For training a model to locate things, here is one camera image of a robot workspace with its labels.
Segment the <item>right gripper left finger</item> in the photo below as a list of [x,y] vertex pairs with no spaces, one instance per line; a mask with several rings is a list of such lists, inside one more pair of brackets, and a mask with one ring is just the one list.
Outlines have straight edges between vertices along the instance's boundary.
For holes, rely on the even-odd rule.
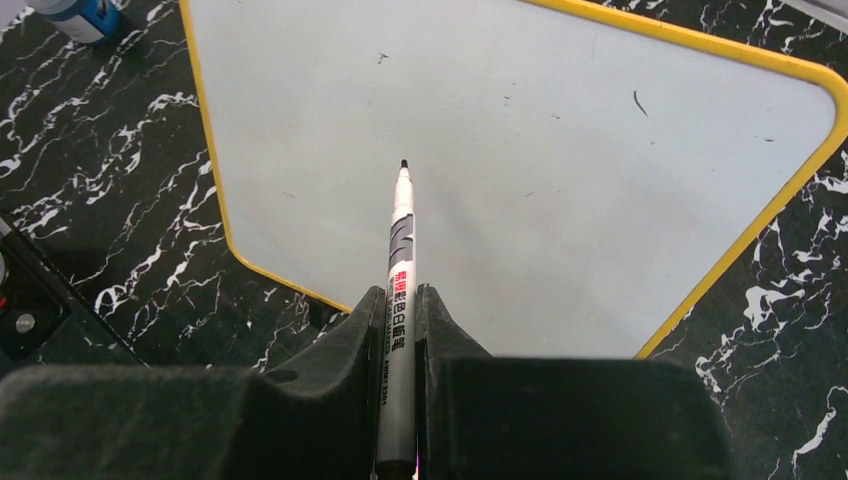
[[371,287],[322,340],[251,368],[42,366],[1,384],[5,479],[366,479],[375,456]]

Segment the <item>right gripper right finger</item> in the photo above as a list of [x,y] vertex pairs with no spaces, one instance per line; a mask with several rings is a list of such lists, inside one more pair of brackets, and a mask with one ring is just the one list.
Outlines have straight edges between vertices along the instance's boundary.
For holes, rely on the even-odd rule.
[[417,291],[423,479],[732,479],[726,429],[699,377],[651,360],[487,352],[438,291]]

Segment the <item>white whiteboard marker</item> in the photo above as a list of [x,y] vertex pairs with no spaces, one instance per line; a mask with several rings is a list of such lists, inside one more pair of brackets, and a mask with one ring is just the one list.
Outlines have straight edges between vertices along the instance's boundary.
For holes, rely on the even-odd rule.
[[416,244],[414,189],[408,161],[395,183],[388,249],[383,368],[375,474],[411,479],[416,472]]

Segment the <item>yellow framed whiteboard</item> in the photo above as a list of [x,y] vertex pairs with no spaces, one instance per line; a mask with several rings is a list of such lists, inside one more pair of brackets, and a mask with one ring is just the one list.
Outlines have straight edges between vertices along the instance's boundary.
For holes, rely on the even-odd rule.
[[809,61],[585,1],[184,1],[228,246],[339,309],[418,279],[489,352],[644,356],[842,144]]

